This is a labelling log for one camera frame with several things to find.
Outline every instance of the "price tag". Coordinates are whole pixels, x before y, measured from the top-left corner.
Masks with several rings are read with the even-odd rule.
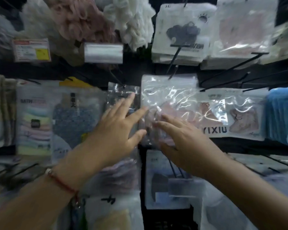
[[[51,61],[48,39],[13,40],[16,62]]]

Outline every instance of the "red string bracelet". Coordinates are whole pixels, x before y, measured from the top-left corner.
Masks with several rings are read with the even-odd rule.
[[[64,182],[62,182],[53,172],[52,169],[47,169],[45,174],[50,177],[51,179],[53,179],[58,186],[62,187],[63,189],[65,189],[66,191],[68,191],[69,193],[72,193],[75,196],[75,200],[76,200],[76,205],[79,205],[79,199],[78,199],[78,190],[75,190],[73,188],[71,188],[69,185],[65,184]]]

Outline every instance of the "finger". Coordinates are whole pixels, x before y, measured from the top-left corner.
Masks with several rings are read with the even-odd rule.
[[[110,111],[111,111],[111,108],[108,108],[108,109],[104,112],[104,114],[102,115],[101,120],[105,119],[105,118],[108,116],[108,114],[109,114]]]
[[[179,134],[180,129],[171,123],[164,122],[164,121],[157,121],[154,123],[154,127],[160,128],[169,134],[172,138],[174,138],[177,134]]]
[[[126,117],[126,119],[132,124],[136,124],[147,112],[148,108],[146,106],[138,109],[136,112],[134,112],[133,114],[129,115],[128,117]]]
[[[170,115],[166,115],[166,114],[163,114],[162,115],[162,118],[165,119],[166,122],[176,126],[176,127],[182,127],[184,125],[184,123],[182,122],[181,119],[177,118],[177,117],[173,117],[173,116],[170,116]]]
[[[128,113],[129,107],[131,106],[134,100],[134,97],[135,97],[135,93],[131,93],[129,97],[126,98],[124,102],[121,104],[121,106],[117,109],[116,115],[122,118],[125,118]]]
[[[108,113],[108,116],[114,116],[118,108],[122,105],[122,103],[125,101],[124,98],[118,100],[114,106],[112,106],[111,110]]]
[[[172,161],[176,166],[180,167],[179,163],[179,152],[174,149],[173,147],[167,145],[166,143],[163,142],[159,142],[160,145],[160,149],[162,151],[162,153],[168,158],[170,159],[170,161]]]
[[[139,144],[139,142],[143,139],[143,137],[146,135],[146,130],[141,129],[138,130],[131,138],[128,139],[128,144],[130,145],[130,148],[134,148]]]

